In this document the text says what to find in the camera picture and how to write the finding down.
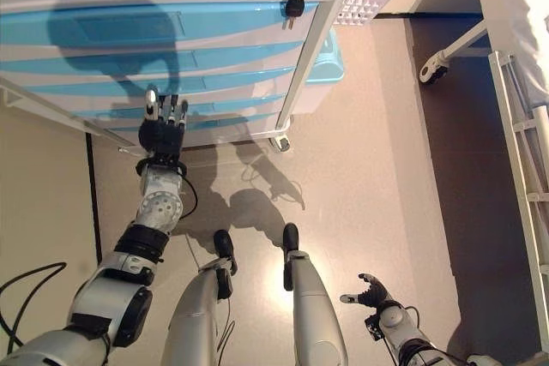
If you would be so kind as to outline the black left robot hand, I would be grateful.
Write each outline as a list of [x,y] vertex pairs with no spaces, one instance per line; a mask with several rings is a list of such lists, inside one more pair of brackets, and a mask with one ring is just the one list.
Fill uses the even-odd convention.
[[141,147],[149,154],[153,165],[177,168],[186,129],[188,101],[178,102],[177,95],[169,96],[165,117],[165,95],[149,85],[145,91],[144,118],[138,131]]

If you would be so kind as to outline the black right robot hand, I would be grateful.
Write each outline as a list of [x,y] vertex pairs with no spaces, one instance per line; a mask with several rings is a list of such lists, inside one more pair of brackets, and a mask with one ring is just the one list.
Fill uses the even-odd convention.
[[389,300],[389,293],[383,283],[368,273],[359,273],[358,278],[366,284],[366,289],[359,294],[343,294],[340,301],[346,304],[360,304],[369,308],[378,308]]

